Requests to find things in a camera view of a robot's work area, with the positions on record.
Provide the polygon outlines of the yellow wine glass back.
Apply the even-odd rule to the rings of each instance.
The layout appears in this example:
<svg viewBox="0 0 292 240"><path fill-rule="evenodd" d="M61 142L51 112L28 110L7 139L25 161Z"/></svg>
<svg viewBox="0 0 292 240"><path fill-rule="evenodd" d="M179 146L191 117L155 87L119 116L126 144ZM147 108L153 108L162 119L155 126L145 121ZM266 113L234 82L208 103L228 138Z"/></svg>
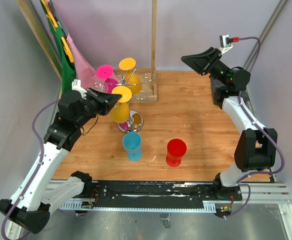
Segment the yellow wine glass back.
<svg viewBox="0 0 292 240"><path fill-rule="evenodd" d="M137 95L142 90L141 80L136 74L136 68L137 63L134 58L127 57L119 62L119 69L127 72L124 80L132 95Z"/></svg>

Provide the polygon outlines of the red plastic wine glass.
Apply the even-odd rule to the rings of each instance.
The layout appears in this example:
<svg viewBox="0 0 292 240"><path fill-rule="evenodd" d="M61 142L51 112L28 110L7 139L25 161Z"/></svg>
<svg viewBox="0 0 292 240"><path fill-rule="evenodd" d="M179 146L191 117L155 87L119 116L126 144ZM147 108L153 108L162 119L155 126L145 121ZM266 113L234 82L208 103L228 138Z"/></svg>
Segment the red plastic wine glass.
<svg viewBox="0 0 292 240"><path fill-rule="evenodd" d="M166 163L170 167L179 166L186 151L187 145L183 140L178 138L170 140L167 144Z"/></svg>

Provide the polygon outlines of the pink plastic wine glass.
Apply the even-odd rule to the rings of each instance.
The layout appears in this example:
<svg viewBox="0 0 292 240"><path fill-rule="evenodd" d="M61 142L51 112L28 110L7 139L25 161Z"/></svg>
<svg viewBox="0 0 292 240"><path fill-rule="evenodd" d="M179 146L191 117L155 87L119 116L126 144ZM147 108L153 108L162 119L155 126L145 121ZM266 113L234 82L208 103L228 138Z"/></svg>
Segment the pink plastic wine glass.
<svg viewBox="0 0 292 240"><path fill-rule="evenodd" d="M109 64L101 65L96 70L96 75L101 80L109 79L114 74L114 68Z"/></svg>

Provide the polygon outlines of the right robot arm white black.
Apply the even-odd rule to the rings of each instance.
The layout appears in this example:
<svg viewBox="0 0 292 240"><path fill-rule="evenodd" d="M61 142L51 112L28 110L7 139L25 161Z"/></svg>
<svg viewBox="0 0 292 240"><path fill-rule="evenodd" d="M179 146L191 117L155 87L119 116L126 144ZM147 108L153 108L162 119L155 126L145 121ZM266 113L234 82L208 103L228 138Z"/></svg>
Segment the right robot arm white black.
<svg viewBox="0 0 292 240"><path fill-rule="evenodd" d="M234 163L217 174L207 190L218 200L236 193L239 183L249 174L260 174L273 167L277 141L276 130L261 124L240 95L250 81L250 72L242 67L229 68L220 60L222 54L221 50L210 47L202 53L181 57L181 61L196 73L209 75L221 83L212 89L213 102L228 114L240 134Z"/></svg>

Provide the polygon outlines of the yellow wine glass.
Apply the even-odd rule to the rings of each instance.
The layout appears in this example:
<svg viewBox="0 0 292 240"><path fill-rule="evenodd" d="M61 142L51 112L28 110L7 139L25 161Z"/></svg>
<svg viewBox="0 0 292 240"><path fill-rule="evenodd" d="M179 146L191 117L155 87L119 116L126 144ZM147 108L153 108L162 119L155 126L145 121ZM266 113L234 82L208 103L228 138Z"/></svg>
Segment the yellow wine glass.
<svg viewBox="0 0 292 240"><path fill-rule="evenodd" d="M132 95L137 95L142 90L141 80L136 74L136 68L137 63L134 58L127 57L119 62L119 69L127 72L124 80Z"/></svg>
<svg viewBox="0 0 292 240"><path fill-rule="evenodd" d="M120 94L122 96L110 111L112 120L118 124L122 124L130 117L128 101L132 98L132 92L126 86L117 86L112 90L112 94Z"/></svg>

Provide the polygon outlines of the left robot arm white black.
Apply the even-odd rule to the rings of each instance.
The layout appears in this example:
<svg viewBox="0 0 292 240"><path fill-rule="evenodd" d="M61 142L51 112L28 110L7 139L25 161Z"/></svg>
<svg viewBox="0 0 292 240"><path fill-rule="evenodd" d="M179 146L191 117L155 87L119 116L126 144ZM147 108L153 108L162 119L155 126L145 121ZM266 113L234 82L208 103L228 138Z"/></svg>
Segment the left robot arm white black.
<svg viewBox="0 0 292 240"><path fill-rule="evenodd" d="M5 221L12 221L30 233L37 234L47 225L50 216L75 196L92 194L92 178L76 171L60 186L46 193L52 176L82 135L82 127L93 118L106 116L122 94L109 94L94 89L75 89L56 100L58 112L44 137L39 137L40 152L18 190L0 200Z"/></svg>

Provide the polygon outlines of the clear wine glass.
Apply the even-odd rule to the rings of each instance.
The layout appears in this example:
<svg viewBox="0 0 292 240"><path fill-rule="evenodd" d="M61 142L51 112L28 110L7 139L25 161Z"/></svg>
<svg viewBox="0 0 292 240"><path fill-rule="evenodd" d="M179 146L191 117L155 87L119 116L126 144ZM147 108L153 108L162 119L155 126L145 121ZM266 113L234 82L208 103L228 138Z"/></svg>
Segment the clear wine glass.
<svg viewBox="0 0 292 240"><path fill-rule="evenodd" d="M108 85L104 82L95 82L93 83L92 87L93 90L99 91L99 92L103 92L103 93L107 93L108 92Z"/></svg>

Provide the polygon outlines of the blue plastic wine glass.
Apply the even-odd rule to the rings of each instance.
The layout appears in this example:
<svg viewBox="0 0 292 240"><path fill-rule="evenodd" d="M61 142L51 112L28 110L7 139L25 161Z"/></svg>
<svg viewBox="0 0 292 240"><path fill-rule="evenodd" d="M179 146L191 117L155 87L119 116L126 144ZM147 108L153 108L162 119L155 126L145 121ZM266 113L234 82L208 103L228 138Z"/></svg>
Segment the blue plastic wine glass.
<svg viewBox="0 0 292 240"><path fill-rule="evenodd" d="M125 134L122 140L122 144L130 161L136 162L141 159L142 138L138 133L129 132Z"/></svg>

